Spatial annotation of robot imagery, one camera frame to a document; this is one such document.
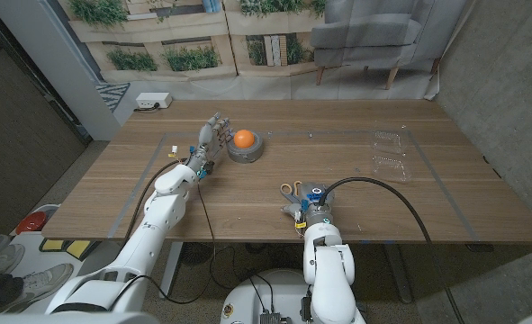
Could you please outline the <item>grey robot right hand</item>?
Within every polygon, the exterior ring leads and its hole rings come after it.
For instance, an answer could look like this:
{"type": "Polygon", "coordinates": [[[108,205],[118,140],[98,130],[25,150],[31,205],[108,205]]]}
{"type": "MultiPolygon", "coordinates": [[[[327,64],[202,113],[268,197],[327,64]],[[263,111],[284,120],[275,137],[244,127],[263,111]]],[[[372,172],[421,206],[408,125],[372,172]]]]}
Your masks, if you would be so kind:
{"type": "Polygon", "coordinates": [[[280,186],[281,195],[290,203],[281,211],[290,215],[298,230],[307,229],[316,223],[332,224],[331,204],[334,193],[329,193],[323,204],[320,199],[326,193],[327,186],[320,183],[295,181],[293,184],[283,183],[280,186]]]}

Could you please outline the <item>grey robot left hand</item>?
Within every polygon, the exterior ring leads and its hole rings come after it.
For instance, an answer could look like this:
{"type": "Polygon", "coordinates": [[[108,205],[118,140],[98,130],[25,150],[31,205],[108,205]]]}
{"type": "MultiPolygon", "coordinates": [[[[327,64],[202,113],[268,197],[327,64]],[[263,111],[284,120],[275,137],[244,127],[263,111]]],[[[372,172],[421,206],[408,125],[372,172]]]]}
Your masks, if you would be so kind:
{"type": "Polygon", "coordinates": [[[212,173],[215,159],[221,150],[232,139],[230,119],[220,118],[215,113],[201,128],[198,144],[193,148],[186,165],[190,167],[199,178],[204,178],[212,173]]]}

